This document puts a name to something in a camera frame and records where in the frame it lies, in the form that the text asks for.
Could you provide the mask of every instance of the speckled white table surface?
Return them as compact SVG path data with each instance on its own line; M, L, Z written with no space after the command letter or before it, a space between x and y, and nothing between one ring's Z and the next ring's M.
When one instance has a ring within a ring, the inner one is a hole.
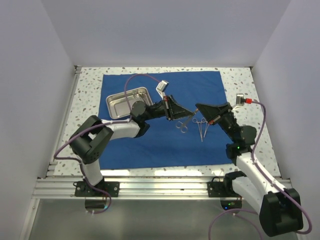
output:
M236 94L243 93L245 97L258 100L256 87L247 67L83 67L79 75L72 105L66 121L62 145L77 128L91 115L98 115L102 80L104 75L219 71L221 74L226 99L231 105L236 102ZM257 130L261 127L263 114L258 105L245 105L234 112L239 125L251 125ZM275 153L272 148L268 128L265 127L255 152L265 168L275 177L280 176ZM71 148L66 147L60 156L72 156ZM223 176L237 171L233 164L175 166L158 168L136 168L120 170L102 170L104 176ZM81 176L79 164L73 160L59 160L54 168L54 176Z

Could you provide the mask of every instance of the red connector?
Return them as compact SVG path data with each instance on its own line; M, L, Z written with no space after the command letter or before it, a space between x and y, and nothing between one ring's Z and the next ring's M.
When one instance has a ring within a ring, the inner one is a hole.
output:
M252 99L251 98L246 98L244 102L246 104L251 104L252 103Z

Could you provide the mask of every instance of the robotic arm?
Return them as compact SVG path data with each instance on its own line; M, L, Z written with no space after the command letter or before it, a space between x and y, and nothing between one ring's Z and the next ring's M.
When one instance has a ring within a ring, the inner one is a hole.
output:
M237 105L243 105L246 99L237 97ZM278 189L286 192L299 205L300 196L292 189L286 189L257 160L252 159L251 145L255 144L257 130L252 126L239 126L229 103L208 105L197 103L196 107L210 125L218 124L233 141L226 145L226 155L241 171L225 175L224 191L238 194L259 214L260 224L269 236L294 232L303 228L301 210L286 198Z
M157 91L161 93L162 100L151 106L146 105L143 101L135 102L130 112L131 119L101 120L93 115L70 137L73 138L95 125L109 123L107 126L97 127L83 134L70 143L72 151L82 159L84 174L92 186L99 188L100 185L103 185L104 178L100 171L98 158L109 141L143 136L150 127L146 121L151 119L166 117L167 120L172 121L194 115L193 112L179 105L172 95L166 96L163 92L165 87L163 85L159 87L159 85Z

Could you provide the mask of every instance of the metal tray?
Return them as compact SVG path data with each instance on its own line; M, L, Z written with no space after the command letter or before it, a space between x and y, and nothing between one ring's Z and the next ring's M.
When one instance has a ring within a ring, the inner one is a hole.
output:
M144 101L147 105L152 105L153 102L145 87L138 87L126 91L130 106L137 101ZM109 115L112 119L120 119L130 115L130 109L126 101L125 92L120 92L108 96L106 99Z

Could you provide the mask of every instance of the white wall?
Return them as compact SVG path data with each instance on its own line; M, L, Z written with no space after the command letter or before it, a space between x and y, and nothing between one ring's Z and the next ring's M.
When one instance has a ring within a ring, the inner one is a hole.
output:
M319 0L292 0L253 68L281 173L313 219L310 240L320 236L319 9Z
M0 3L0 239L21 233L71 87L73 65L40 0Z
M42 0L73 64L253 66L290 0Z

